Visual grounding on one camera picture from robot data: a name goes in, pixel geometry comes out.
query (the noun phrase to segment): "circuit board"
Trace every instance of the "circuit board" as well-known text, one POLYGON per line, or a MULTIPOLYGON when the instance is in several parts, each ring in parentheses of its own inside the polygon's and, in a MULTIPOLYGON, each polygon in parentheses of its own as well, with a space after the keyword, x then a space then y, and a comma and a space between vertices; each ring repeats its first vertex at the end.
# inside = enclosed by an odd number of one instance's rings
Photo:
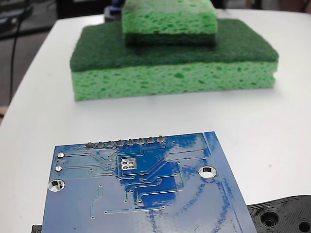
POLYGON ((256 233, 216 134, 55 147, 43 233, 256 233))

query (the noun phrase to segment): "green sponge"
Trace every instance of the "green sponge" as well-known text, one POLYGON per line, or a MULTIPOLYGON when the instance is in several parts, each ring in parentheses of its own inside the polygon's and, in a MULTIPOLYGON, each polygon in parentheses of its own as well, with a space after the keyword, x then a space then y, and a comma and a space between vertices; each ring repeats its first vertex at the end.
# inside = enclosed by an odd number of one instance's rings
POLYGON ((122 18, 127 44, 216 43, 217 12, 210 0, 127 0, 122 18))
POLYGON ((72 55, 76 100, 271 88, 278 54, 235 19, 218 20, 215 47, 127 47, 121 23, 83 29, 72 55))

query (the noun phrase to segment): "white tabletop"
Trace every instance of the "white tabletop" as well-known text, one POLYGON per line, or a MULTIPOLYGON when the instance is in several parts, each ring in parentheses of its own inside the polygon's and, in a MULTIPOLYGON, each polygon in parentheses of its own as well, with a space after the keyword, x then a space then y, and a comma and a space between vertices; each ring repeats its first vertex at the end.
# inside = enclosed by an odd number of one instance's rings
POLYGON ((88 141, 215 131, 246 204, 311 195, 311 15, 220 15, 279 52, 274 89, 75 102, 69 60, 82 28, 103 16, 59 20, 0 126, 1 232, 42 223, 54 146, 88 141))

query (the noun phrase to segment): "screw hole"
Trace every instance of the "screw hole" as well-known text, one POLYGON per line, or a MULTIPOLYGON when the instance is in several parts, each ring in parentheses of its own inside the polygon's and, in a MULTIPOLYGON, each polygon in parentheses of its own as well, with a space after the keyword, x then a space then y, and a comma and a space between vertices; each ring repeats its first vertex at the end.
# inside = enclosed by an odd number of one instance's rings
POLYGON ((199 169, 199 175, 205 179, 213 178, 216 176, 216 174, 217 174, 217 171, 212 166, 204 166, 199 169))
POLYGON ((276 213, 274 212, 266 212, 264 213, 261 217, 261 222, 266 226, 266 227, 273 227, 277 225, 279 221, 279 217, 276 213))
POLYGON ((299 230, 303 233, 308 233, 311 230, 311 226, 307 222, 302 222, 299 224, 299 230))
POLYGON ((53 180, 48 185, 48 189, 51 192, 59 192, 63 190, 64 187, 65 187, 65 183, 62 180, 53 180))

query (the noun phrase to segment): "cable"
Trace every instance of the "cable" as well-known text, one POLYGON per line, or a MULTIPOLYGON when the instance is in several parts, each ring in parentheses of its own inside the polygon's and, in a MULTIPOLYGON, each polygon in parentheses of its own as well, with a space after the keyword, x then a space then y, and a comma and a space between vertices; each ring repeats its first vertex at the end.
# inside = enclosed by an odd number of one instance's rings
POLYGON ((23 22, 24 15, 27 11, 27 6, 28 6, 27 1, 25 1, 25 8, 19 17, 19 21, 18 21, 18 25, 17 25, 15 37, 14 37, 14 42, 13 42, 12 56, 11 56, 11 75, 10 75, 10 100, 9 100, 10 103, 13 98, 14 57, 15 57, 16 43, 17 43, 17 38, 18 38, 21 23, 23 22))
POLYGON ((302 7, 300 12, 306 12, 308 5, 310 4, 311 0, 307 0, 305 5, 302 7))

